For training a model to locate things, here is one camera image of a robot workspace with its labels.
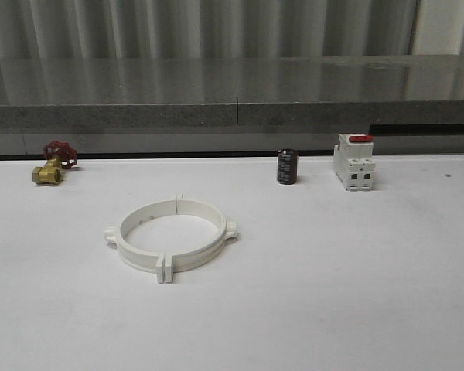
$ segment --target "white plastic ring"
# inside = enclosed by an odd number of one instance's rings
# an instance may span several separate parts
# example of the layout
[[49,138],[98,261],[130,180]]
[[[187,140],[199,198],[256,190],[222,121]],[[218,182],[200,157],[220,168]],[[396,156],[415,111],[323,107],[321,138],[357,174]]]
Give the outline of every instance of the white plastic ring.
[[[130,245],[125,238],[137,226],[171,215],[198,216],[210,221],[217,232],[200,248],[177,253],[160,253],[141,250]],[[236,223],[225,218],[215,206],[194,199],[184,199],[182,194],[174,199],[152,203],[127,216],[120,226],[109,226],[105,239],[117,245],[121,259],[131,267],[156,273],[159,284],[173,281],[174,272],[188,271],[212,260],[221,252],[225,240],[237,235]]]

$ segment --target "gray countertop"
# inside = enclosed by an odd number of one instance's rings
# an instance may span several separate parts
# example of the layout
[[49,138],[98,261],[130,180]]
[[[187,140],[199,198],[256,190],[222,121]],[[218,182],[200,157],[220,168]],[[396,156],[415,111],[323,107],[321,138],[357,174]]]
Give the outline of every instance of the gray countertop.
[[[37,152],[27,135],[44,135],[43,143],[59,133],[70,135],[81,151],[110,152],[108,145],[83,144],[75,135],[141,131],[254,133],[262,141],[309,134],[311,143],[289,143],[329,149],[337,133],[388,124],[464,124],[464,56],[0,60],[0,153],[11,151],[7,134],[25,143],[17,153]],[[195,150],[214,150],[207,139],[198,142]],[[276,145],[241,143],[224,150]],[[168,144],[158,151],[179,149]],[[119,150],[131,151],[131,144]]]

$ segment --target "gate valve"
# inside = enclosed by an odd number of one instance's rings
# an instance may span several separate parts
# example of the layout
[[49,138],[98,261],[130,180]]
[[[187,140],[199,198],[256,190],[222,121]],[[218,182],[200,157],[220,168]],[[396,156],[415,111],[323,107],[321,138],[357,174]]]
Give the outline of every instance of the gate valve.
[[66,142],[50,142],[43,147],[43,156],[46,164],[32,171],[32,180],[36,184],[59,184],[62,181],[62,168],[72,168],[77,164],[77,151]]

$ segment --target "corrugated metal wall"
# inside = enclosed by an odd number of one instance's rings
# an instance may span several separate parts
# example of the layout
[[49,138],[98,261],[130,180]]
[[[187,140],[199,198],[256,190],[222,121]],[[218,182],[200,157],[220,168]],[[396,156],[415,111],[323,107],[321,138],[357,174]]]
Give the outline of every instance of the corrugated metal wall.
[[464,0],[0,0],[0,58],[464,54]]

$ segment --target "red handwheel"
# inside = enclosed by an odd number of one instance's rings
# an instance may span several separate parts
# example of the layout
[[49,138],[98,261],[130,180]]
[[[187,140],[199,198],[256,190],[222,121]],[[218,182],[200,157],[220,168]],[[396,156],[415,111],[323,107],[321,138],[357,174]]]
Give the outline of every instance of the red handwheel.
[[63,141],[52,141],[43,147],[43,156],[50,160],[53,156],[59,156],[62,168],[72,168],[77,164],[77,151]]

